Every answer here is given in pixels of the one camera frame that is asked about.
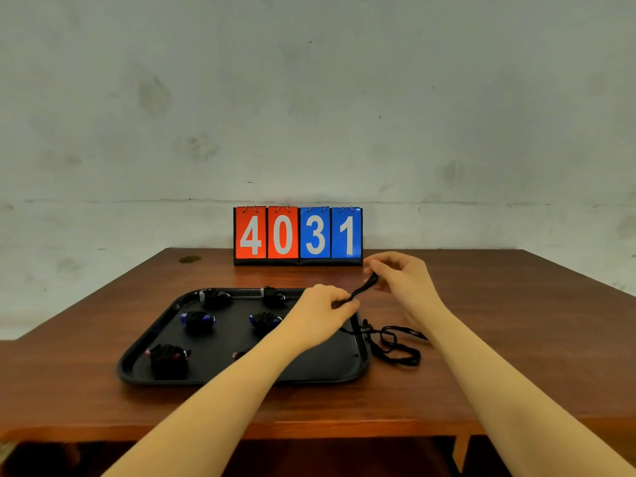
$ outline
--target forearm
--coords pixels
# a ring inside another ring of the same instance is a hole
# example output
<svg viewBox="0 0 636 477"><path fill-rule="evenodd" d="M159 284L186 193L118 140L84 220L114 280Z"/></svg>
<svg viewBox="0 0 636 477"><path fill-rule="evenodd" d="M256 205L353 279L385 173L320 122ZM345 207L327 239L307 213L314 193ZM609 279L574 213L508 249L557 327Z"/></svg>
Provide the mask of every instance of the forearm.
<svg viewBox="0 0 636 477"><path fill-rule="evenodd" d="M290 341L293 339L279 329L271 332L192 395L104 475L220 476L270 387L300 353Z"/></svg>
<svg viewBox="0 0 636 477"><path fill-rule="evenodd" d="M636 475L616 452L447 309L416 318L513 475Z"/></svg>

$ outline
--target person's right arm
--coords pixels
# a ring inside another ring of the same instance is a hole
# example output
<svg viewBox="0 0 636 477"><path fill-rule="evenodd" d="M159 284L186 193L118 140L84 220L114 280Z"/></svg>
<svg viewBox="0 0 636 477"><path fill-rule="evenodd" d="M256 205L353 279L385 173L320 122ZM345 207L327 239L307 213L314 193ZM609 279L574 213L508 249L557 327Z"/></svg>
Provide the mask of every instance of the person's right arm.
<svg viewBox="0 0 636 477"><path fill-rule="evenodd" d="M425 263L398 252L364 260L451 369L514 477L636 476L636 469L524 377L441 301Z"/></svg>

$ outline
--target white digit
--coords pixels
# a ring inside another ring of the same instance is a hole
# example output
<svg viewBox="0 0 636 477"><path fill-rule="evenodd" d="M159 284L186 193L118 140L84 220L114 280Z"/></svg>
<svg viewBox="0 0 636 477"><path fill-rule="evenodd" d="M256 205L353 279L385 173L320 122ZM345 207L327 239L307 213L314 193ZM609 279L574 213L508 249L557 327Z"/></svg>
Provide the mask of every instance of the white digit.
<svg viewBox="0 0 636 477"><path fill-rule="evenodd" d="M346 253L354 254L354 217L349 216L340 226L340 232L346 230Z"/></svg>
<svg viewBox="0 0 636 477"><path fill-rule="evenodd" d="M285 223L285 247L281 247L281 223ZM274 247L279 254L287 254L291 249L291 221L287 216L278 216L274 223Z"/></svg>
<svg viewBox="0 0 636 477"><path fill-rule="evenodd" d="M252 248L252 254L258 254L258 248L262 246L261 240L258 238L258 216L252 216L252 219L249 220L249 224L247 225L247 229L243 233L243 236L240 239L241 247L250 247Z"/></svg>
<svg viewBox="0 0 636 477"><path fill-rule="evenodd" d="M322 222L322 217L314 214L307 219L307 226L312 226L316 223L316 228L314 229L314 236L318 238L318 246L314 247L311 243L307 243L307 251L311 254L321 254L324 249L324 236L322 235L322 228L324 228L324 222Z"/></svg>

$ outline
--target dark floor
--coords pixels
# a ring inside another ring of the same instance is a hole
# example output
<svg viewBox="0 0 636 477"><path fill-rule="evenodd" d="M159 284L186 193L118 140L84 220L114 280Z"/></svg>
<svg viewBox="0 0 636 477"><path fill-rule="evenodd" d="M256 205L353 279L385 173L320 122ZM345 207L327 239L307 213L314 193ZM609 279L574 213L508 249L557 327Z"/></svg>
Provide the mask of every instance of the dark floor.
<svg viewBox="0 0 636 477"><path fill-rule="evenodd" d="M2 466L2 477L99 477L132 442L78 447L22 444ZM452 438L375 438L242 441L224 477L455 477ZM507 477L488 437L473 437L463 475Z"/></svg>

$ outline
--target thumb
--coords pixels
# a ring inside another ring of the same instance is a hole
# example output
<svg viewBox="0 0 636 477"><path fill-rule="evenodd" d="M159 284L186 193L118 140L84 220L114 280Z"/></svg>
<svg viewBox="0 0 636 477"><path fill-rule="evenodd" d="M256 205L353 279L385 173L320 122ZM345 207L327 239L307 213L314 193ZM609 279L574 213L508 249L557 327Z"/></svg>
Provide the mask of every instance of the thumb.
<svg viewBox="0 0 636 477"><path fill-rule="evenodd" d="M377 259L370 260L369 266L371 267L374 273L376 273L378 276L382 276L387 282L393 276L393 273L395 273L394 269L390 268L389 266L382 263L381 261L378 261Z"/></svg>
<svg viewBox="0 0 636 477"><path fill-rule="evenodd" d="M342 324L347 319L351 318L355 312L360 309L360 301L354 299L348 303L343 304L337 310L333 310L335 317Z"/></svg>

